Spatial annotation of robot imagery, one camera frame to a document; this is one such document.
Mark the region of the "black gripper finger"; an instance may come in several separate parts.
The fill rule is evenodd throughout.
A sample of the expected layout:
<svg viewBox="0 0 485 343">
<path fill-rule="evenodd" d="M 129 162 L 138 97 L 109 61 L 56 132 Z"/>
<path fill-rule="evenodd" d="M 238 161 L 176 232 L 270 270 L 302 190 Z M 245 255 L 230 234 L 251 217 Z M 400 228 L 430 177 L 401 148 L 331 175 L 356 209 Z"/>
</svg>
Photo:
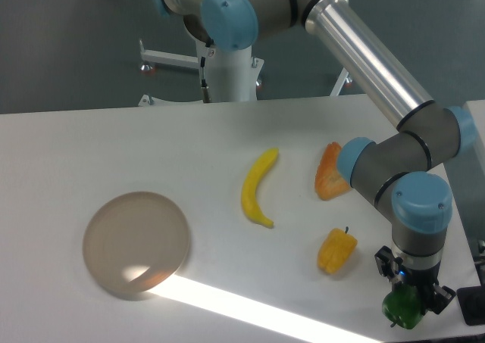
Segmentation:
<svg viewBox="0 0 485 343">
<path fill-rule="evenodd" d="M 432 312 L 440 315 L 455 298 L 455 290 L 437 284 L 424 285 L 421 288 L 421 313 Z"/>
<path fill-rule="evenodd" d="M 381 247 L 374 255 L 374 259 L 379 274 L 386 278 L 392 286 L 401 285 L 405 281 L 402 258 L 395 257 L 389 247 Z"/>
</svg>

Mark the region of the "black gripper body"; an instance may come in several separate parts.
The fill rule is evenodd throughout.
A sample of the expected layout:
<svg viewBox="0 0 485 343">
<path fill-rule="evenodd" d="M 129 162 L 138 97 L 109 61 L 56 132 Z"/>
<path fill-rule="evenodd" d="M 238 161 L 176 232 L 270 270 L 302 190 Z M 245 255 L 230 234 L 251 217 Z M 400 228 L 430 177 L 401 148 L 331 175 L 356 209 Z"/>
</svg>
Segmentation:
<svg viewBox="0 0 485 343">
<path fill-rule="evenodd" d="M 404 252 L 392 252 L 390 277 L 391 290 L 402 285 L 414 286 L 420 291 L 433 291 L 439 284 L 438 275 L 442 253 L 430 256 L 414 256 Z"/>
</svg>

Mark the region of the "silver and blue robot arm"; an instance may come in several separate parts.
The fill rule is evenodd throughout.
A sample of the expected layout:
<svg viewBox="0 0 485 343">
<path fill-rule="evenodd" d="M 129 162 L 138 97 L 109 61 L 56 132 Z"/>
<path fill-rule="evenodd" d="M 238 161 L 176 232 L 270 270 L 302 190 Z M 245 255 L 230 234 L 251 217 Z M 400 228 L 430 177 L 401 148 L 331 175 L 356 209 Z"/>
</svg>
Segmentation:
<svg viewBox="0 0 485 343">
<path fill-rule="evenodd" d="M 391 314 L 406 305 L 441 313 L 455 292 L 438 282 L 452 192 L 431 170 L 470 148 L 477 129 L 459 107 L 439 106 L 351 9 L 349 0 L 152 0 L 162 16 L 183 18 L 197 41 L 196 69 L 206 103 L 256 97 L 252 46 L 301 24 L 320 39 L 396 128 L 384 142 L 343 146 L 340 175 L 392 225 L 392 244 L 375 255 L 392 291 Z"/>
</svg>

